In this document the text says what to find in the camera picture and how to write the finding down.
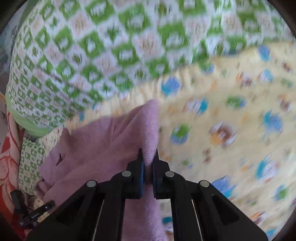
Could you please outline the pink knitted sweater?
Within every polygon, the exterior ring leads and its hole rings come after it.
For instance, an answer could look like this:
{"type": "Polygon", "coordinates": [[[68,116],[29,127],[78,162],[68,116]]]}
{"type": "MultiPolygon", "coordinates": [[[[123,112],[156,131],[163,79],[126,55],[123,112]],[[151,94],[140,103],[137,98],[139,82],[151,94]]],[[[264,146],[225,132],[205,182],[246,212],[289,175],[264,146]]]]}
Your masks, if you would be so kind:
{"type": "Polygon", "coordinates": [[[63,129],[39,167],[37,195],[61,205],[89,180],[103,182],[123,171],[142,150],[144,195],[125,205],[123,240],[166,240],[152,188],[152,161],[158,145],[158,103],[150,100],[116,118],[101,118],[74,131],[63,129]]]}

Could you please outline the green checkered frog quilt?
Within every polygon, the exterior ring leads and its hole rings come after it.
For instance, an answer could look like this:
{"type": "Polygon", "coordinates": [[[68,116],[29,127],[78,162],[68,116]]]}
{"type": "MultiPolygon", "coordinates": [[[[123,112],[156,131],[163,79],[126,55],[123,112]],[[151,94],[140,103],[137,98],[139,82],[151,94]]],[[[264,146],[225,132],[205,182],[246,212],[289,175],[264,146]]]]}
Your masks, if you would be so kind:
{"type": "Polygon", "coordinates": [[[86,108],[213,55],[291,40],[267,1],[36,1],[11,54],[6,106],[41,137],[86,108]]]}

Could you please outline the yellow cartoon bear bedsheet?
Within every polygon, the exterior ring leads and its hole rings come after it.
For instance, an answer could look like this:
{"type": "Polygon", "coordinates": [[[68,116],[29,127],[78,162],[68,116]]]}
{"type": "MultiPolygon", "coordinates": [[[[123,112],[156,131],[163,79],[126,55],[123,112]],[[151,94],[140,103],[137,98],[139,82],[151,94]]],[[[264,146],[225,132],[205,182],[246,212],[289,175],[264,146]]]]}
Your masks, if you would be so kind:
{"type": "Polygon", "coordinates": [[[159,155],[206,179],[275,238],[295,208],[295,42],[269,43],[150,80],[66,121],[74,130],[155,99],[159,155]]]}

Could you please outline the red floral blanket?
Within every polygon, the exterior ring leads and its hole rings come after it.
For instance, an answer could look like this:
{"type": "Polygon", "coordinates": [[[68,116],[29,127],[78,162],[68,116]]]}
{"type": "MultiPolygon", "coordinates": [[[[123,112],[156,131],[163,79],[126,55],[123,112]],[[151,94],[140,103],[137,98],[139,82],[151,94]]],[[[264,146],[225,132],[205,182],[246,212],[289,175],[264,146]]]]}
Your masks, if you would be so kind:
{"type": "Polygon", "coordinates": [[[1,145],[1,214],[20,239],[24,240],[25,230],[16,220],[10,193],[19,187],[19,165],[25,129],[16,123],[9,110],[6,111],[6,119],[8,130],[1,145]]]}

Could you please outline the green checkered pillow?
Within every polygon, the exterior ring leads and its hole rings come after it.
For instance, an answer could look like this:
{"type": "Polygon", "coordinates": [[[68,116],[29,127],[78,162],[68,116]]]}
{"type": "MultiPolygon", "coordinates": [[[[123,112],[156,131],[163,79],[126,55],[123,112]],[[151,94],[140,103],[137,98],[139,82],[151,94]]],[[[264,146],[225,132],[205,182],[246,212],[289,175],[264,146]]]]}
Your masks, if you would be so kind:
{"type": "Polygon", "coordinates": [[[43,164],[45,150],[38,142],[23,138],[20,164],[18,167],[18,188],[29,195],[34,195],[40,180],[39,167],[43,164]]]}

